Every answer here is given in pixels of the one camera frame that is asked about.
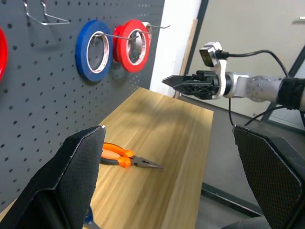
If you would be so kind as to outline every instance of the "orange pliers handle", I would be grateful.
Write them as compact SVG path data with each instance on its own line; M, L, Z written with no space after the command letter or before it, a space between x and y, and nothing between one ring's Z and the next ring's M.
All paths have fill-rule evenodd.
M123 149L115 144L104 143L103 149L113 151L120 155L119 158L101 155L101 163L105 165L118 165L127 168L132 165L131 157L134 156L132 150Z

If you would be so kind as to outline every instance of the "red tape roll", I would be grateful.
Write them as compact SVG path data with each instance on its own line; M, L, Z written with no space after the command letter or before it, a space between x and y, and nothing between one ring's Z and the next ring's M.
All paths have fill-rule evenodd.
M2 80L6 62L8 60L8 46L3 31L0 28L0 81Z
M130 20L122 26L120 36L129 38L135 31L148 32L143 23L139 20ZM121 60L123 68L130 72L136 73L140 71L146 64L149 54L149 34L140 33L142 38L142 50L139 55L139 59L133 63L129 58L130 47L128 47L128 40L118 39L117 52L119 59Z
M119 25L115 28L113 34L115 36L119 36L120 35L120 32L121 32L121 29L122 29L122 25ZM113 38L113 58L116 62L121 62L120 59L119 59L119 55L118 55L118 50L117 50L117 44L118 44L118 38L114 37Z

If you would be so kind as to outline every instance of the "gray pegboard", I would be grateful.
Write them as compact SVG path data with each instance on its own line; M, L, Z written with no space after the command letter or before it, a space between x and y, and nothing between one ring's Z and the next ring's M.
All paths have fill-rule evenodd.
M112 63L98 83L79 76L75 45L90 20L104 21L111 31L130 19L160 26L164 0L47 0L46 4L50 15L71 23L42 26L28 20L22 0L0 1L0 27L9 49L0 82L0 212L67 136L98 125L139 86L150 86L158 32L152 35L149 60L141 72L128 73ZM28 0L28 5L31 15L45 20L39 0ZM98 61L95 52L90 55Z

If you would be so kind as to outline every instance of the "wooden table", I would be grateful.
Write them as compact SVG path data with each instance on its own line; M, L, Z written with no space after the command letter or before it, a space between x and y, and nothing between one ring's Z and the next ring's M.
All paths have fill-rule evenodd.
M195 227L213 112L138 89L101 125L106 142L164 169L100 165L92 198L102 229Z

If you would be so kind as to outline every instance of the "blue tape roll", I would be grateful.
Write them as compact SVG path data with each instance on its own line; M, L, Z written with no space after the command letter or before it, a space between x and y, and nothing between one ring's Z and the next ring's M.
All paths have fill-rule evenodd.
M101 36L104 42L104 56L100 66L94 70L88 62L90 40L93 39L93 36L103 33L111 33L108 26L102 21L93 20L84 25L76 42L75 59L77 69L82 77L91 82L100 81L105 77L112 62L113 43L112 38L107 36Z

